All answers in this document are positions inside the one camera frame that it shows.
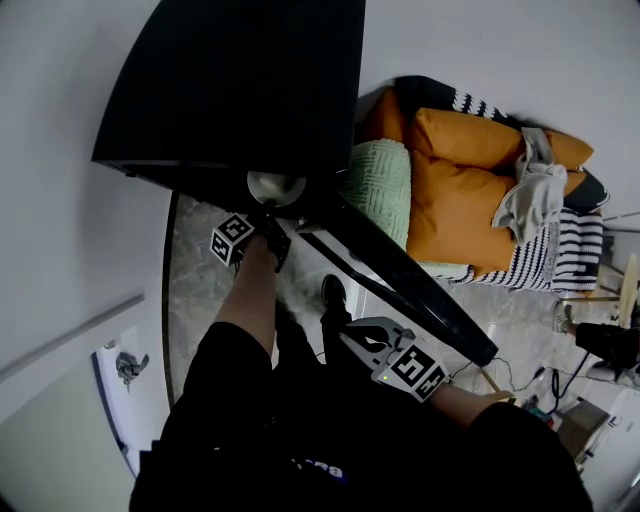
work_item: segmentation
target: white cloth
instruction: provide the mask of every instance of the white cloth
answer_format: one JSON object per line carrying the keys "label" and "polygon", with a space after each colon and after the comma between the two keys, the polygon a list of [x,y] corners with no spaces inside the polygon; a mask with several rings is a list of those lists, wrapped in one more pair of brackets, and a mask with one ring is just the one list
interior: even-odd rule
{"label": "white cloth", "polygon": [[560,222],[567,170],[554,164],[553,152],[539,128],[523,128],[526,151],[516,162],[518,184],[502,199],[493,227],[509,227],[518,245],[533,240],[539,230]]}

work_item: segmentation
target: white wall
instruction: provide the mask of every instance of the white wall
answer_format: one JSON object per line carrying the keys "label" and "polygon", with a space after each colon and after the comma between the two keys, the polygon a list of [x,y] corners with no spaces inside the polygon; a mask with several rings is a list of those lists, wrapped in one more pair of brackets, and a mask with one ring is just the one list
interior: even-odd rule
{"label": "white wall", "polygon": [[640,398],[625,390],[620,399],[623,403],[613,413],[618,426],[604,427],[602,444],[582,473],[596,512],[609,510],[640,472]]}
{"label": "white wall", "polygon": [[133,475],[90,360],[0,425],[0,493],[16,512],[125,512]]}
{"label": "white wall", "polygon": [[[139,421],[148,441],[159,436],[168,414],[160,286],[170,193],[89,160],[120,68],[156,4],[157,0],[0,2],[0,373],[51,340],[144,293],[137,330],[151,361],[137,390],[145,391]],[[37,418],[46,417],[55,426],[46,437],[52,444],[70,442],[73,432],[78,454],[111,450],[113,438],[103,430],[106,423],[95,393],[77,397],[73,411],[63,408],[74,392],[93,385],[89,370],[85,366],[74,371],[63,384],[54,384],[55,393],[47,390],[34,399],[37,407],[30,402],[9,418],[7,424],[15,428],[0,427],[0,445],[11,446],[20,434],[24,446],[28,441],[38,446],[44,434],[35,428]],[[66,432],[64,423],[55,423],[56,410],[61,416],[74,415],[69,421],[76,422],[75,430]],[[34,428],[17,427],[27,424]],[[21,452],[13,451],[9,459],[2,450],[0,493],[16,496],[15,488],[35,489],[39,484],[29,480],[30,472],[36,471],[29,457],[35,454],[25,451],[22,460]],[[80,456],[73,468],[65,468],[55,450],[43,452],[34,475],[54,482],[66,475],[69,485],[83,485],[82,466],[87,463],[87,479],[107,478],[106,473],[93,472],[94,461]],[[121,457],[118,461],[124,464]],[[10,475],[9,463],[21,470]],[[120,470],[113,470],[113,478],[121,478],[116,475]],[[37,499],[59,496],[52,485],[37,489],[44,493]],[[97,504],[83,507],[85,498],[68,494],[68,501],[58,502],[58,510],[98,510]],[[18,512],[52,510],[24,500],[16,501]]]}
{"label": "white wall", "polygon": [[422,74],[536,118],[593,146],[607,214],[637,211],[639,27],[637,0],[368,0],[360,92]]}

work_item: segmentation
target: cable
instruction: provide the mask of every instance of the cable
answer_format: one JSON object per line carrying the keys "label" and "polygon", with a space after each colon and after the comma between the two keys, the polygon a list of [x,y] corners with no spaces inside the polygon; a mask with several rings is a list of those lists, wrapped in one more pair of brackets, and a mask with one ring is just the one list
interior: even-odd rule
{"label": "cable", "polygon": [[580,362],[580,364],[576,368],[576,371],[573,372],[573,375],[571,375],[571,378],[569,379],[569,382],[567,382],[567,384],[565,385],[564,389],[562,390],[562,393],[560,392],[560,372],[558,370],[556,370],[555,368],[553,368],[553,370],[551,372],[551,394],[556,399],[556,403],[553,406],[553,409],[551,409],[547,413],[549,416],[551,416],[554,412],[556,412],[556,410],[558,410],[558,406],[560,405],[560,399],[564,398],[564,395],[567,394],[567,390],[569,389],[569,386],[571,386],[571,383],[573,382],[573,380],[578,376],[578,372],[580,370],[582,370],[582,367],[584,366],[584,363],[587,362],[587,359],[588,359],[588,357],[590,355],[591,354],[589,352],[587,352],[584,355],[584,357],[582,358],[582,361]]}
{"label": "cable", "polygon": [[491,361],[495,361],[496,359],[498,361],[502,361],[507,365],[507,370],[509,370],[509,385],[511,386],[511,389],[513,389],[513,391],[515,392],[516,387],[513,385],[513,373],[511,373],[511,365],[509,364],[509,361],[505,361],[501,357],[494,357]]}
{"label": "cable", "polygon": [[462,368],[460,368],[459,370],[456,371],[456,373],[454,373],[451,376],[451,382],[453,382],[453,379],[456,378],[456,375],[458,375],[462,370],[466,370],[467,368],[469,368],[469,365],[471,365],[471,361],[469,361],[467,364],[465,364]]}

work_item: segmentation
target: orange cushion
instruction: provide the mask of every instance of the orange cushion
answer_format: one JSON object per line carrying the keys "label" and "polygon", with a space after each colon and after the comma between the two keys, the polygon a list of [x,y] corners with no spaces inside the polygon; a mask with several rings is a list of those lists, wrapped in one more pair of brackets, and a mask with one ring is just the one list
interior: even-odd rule
{"label": "orange cushion", "polygon": [[514,186],[513,178],[413,151],[407,252],[417,261],[508,270],[516,242],[509,228],[492,228],[491,221]]}
{"label": "orange cushion", "polygon": [[494,169],[513,165],[524,152],[522,134],[483,117],[421,108],[407,134],[407,147],[456,165]]}
{"label": "orange cushion", "polygon": [[545,130],[544,133],[551,145],[555,162],[564,165],[570,171],[584,165],[593,154],[593,148],[589,144],[571,135],[550,130]]}
{"label": "orange cushion", "polygon": [[388,87],[364,120],[363,142],[391,139],[404,144],[406,131],[407,120],[400,110],[398,95]]}

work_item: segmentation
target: foot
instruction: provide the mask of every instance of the foot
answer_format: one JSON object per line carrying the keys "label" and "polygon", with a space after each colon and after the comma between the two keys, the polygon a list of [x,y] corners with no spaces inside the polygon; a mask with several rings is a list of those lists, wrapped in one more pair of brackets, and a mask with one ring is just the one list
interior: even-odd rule
{"label": "foot", "polygon": [[573,323],[571,306],[565,306],[558,301],[553,311],[553,332],[567,334],[567,329]]}
{"label": "foot", "polygon": [[322,281],[322,303],[327,308],[336,306],[344,308],[347,301],[347,292],[344,289],[342,281],[333,274],[328,274]]}

